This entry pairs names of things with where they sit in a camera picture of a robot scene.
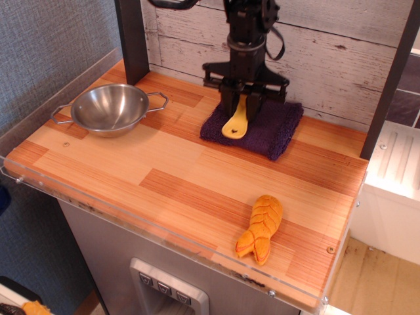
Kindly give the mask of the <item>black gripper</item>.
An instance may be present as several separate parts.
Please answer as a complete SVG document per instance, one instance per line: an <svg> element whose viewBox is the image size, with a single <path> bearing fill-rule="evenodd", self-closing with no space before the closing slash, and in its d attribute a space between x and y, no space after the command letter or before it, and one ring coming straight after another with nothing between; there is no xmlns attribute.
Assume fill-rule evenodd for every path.
<svg viewBox="0 0 420 315"><path fill-rule="evenodd" d="M266 98L285 101L289 80L274 73L265 64L266 45L232 47L228 62L205 63L203 84L218 89L227 117L238 107L240 95L247 95L247 120L252 122Z"/></svg>

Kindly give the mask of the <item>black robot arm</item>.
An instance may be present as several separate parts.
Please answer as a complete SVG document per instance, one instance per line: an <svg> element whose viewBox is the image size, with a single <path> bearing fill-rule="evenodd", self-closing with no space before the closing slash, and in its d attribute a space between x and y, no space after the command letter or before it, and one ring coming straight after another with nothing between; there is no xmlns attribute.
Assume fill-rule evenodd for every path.
<svg viewBox="0 0 420 315"><path fill-rule="evenodd" d="M246 117L251 122L266 99L285 101L289 80L265 64L266 56L279 60L285 52L282 46L279 53L272 56L266 47L270 32L284 40L274 27L280 7L275 1L225 1L224 6L230 24L226 40L230 60L204 64L203 82L219 90L228 117L234 115L244 96Z"/></svg>

